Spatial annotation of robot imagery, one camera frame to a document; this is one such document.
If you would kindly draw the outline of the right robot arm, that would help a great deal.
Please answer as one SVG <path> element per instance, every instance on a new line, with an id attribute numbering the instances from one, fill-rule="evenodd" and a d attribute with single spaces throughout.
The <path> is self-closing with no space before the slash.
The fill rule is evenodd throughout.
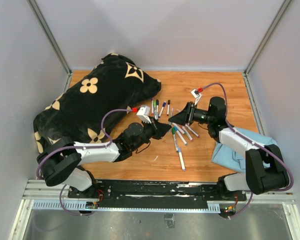
<path id="1" fill-rule="evenodd" d="M 169 122 L 182 126 L 193 122 L 206 124 L 212 139 L 243 157 L 245 172 L 219 177 L 217 196 L 228 200 L 235 191 L 250 191 L 260 195 L 288 187 L 291 180 L 283 165 L 279 147 L 275 144 L 264 145 L 248 138 L 229 124 L 226 115 L 225 100 L 215 96 L 210 99 L 207 110 L 199 109 L 195 103 L 188 102 L 182 111 L 168 119 Z"/>

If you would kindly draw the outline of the light blue marker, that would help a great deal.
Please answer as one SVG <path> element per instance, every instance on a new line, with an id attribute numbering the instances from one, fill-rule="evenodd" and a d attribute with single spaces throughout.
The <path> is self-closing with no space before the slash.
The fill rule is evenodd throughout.
<path id="1" fill-rule="evenodd" d="M 178 136 L 181 139 L 181 141 L 183 142 L 183 144 L 187 146 L 188 143 L 186 142 L 185 138 L 183 137 L 183 134 L 179 130 L 176 130 L 175 132 L 178 134 Z"/>

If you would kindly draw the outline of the lavender cap marker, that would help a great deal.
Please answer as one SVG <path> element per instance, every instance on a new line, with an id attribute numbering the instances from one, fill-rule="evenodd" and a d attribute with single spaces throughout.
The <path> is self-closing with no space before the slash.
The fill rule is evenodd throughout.
<path id="1" fill-rule="evenodd" d="M 183 158 L 183 155 L 182 155 L 182 150 L 181 150 L 180 147 L 178 147 L 178 155 L 179 155 L 181 169 L 183 171 L 185 171 L 186 170 L 186 166 L 185 166 L 184 158 Z"/>

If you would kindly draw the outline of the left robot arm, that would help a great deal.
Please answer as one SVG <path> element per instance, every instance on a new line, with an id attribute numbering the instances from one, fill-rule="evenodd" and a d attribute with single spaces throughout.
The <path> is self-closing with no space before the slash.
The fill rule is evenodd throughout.
<path id="1" fill-rule="evenodd" d="M 112 142 L 81 143 L 62 137 L 37 157 L 38 176 L 44 179 L 48 187 L 68 185 L 79 190 L 86 198 L 91 198 L 97 193 L 97 185 L 88 171 L 79 166 L 124 161 L 142 145 L 150 144 L 151 139 L 161 140 L 171 128 L 171 125 L 151 117 L 149 123 L 131 123 Z"/>

